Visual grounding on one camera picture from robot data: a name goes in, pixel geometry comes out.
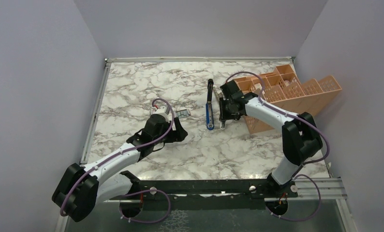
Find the aluminium front frame rail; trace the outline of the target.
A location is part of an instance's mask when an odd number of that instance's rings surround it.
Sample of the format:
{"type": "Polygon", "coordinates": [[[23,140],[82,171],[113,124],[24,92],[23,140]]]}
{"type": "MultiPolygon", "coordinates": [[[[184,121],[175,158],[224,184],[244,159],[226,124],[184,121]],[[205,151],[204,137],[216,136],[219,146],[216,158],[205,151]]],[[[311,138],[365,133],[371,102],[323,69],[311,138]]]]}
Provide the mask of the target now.
{"type": "Polygon", "coordinates": [[[116,176],[79,195],[79,199],[94,200],[101,203],[112,198],[150,189],[152,196],[157,190],[168,195],[192,196],[228,196],[245,195],[253,198],[276,200],[279,197],[298,200],[334,200],[347,199],[348,195],[339,178],[316,178],[308,180],[298,178],[282,190],[273,191],[266,186],[264,179],[231,180],[133,180],[125,176],[116,176]]]}

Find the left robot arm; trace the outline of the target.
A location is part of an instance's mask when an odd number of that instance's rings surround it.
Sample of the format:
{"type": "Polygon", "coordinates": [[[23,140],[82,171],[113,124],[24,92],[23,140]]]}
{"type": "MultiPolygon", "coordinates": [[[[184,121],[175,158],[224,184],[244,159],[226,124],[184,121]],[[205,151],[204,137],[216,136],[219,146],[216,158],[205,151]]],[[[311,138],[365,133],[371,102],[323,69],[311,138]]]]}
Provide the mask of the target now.
{"type": "Polygon", "coordinates": [[[107,184],[120,170],[147,157],[156,145],[182,142],[187,136],[178,117],[168,120],[162,114],[153,114],[142,129],[110,155],[84,166],[77,163],[68,166],[52,195],[52,202],[60,207],[61,216],[79,222],[97,203],[112,197],[107,184]]]}

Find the staple box tray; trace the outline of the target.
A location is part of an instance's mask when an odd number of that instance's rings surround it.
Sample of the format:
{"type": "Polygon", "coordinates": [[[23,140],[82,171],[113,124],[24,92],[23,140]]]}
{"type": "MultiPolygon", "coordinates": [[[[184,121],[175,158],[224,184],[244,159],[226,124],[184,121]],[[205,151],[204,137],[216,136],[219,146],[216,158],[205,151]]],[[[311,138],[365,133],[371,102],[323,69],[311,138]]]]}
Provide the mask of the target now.
{"type": "Polygon", "coordinates": [[[181,118],[187,118],[191,116],[190,110],[189,109],[181,109],[181,110],[176,110],[176,116],[181,119],[181,118]]]}

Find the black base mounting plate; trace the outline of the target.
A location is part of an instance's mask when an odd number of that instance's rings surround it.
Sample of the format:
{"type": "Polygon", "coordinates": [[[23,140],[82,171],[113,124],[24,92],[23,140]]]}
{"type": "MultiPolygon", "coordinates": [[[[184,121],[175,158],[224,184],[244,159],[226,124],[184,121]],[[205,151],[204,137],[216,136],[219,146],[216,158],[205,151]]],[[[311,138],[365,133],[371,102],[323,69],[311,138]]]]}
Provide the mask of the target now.
{"type": "Polygon", "coordinates": [[[145,211],[265,209],[266,201],[298,197],[290,182],[275,190],[266,179],[232,180],[140,180],[130,190],[134,196],[119,194],[114,200],[124,208],[145,211]]]}

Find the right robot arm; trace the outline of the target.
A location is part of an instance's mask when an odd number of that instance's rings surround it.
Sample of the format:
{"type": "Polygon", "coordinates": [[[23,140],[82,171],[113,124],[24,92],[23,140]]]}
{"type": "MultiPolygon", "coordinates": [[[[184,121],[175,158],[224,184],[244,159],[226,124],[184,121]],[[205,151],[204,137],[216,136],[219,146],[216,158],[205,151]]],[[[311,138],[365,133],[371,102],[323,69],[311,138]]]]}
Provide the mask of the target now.
{"type": "Polygon", "coordinates": [[[313,116],[307,112],[296,114],[284,111],[253,92],[244,94],[234,80],[223,84],[220,89],[223,93],[220,99],[222,114],[230,119],[250,116],[281,131],[284,158],[268,175],[266,183],[267,193],[279,196],[305,161],[323,146],[313,116]]]}

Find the peach plastic desk organizer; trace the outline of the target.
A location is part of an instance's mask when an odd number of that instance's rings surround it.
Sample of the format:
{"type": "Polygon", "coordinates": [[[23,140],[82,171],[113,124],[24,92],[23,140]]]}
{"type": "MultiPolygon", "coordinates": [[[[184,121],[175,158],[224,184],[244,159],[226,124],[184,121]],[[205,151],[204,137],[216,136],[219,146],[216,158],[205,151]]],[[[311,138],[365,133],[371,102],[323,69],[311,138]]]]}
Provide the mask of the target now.
{"type": "MultiPolygon", "coordinates": [[[[313,117],[318,115],[342,91],[342,88],[332,75],[321,80],[310,79],[301,83],[290,65],[276,66],[273,72],[260,74],[265,89],[262,98],[267,102],[294,113],[308,112],[313,117]]],[[[244,94],[253,92],[259,94],[261,81],[255,76],[234,78],[237,86],[244,94]]],[[[250,134],[269,131],[271,126],[245,116],[250,134]]]]}

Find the blue stapler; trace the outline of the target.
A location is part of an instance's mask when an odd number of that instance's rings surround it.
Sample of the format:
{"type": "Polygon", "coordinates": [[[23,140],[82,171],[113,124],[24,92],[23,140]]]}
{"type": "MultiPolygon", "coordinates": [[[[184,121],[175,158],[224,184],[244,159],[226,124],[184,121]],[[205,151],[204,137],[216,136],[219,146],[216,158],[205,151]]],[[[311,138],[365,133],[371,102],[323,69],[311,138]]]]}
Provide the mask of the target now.
{"type": "Polygon", "coordinates": [[[206,102],[206,126],[208,130],[214,129],[214,119],[212,110],[212,93],[214,82],[212,79],[208,79],[207,82],[207,102],[206,102]]]}

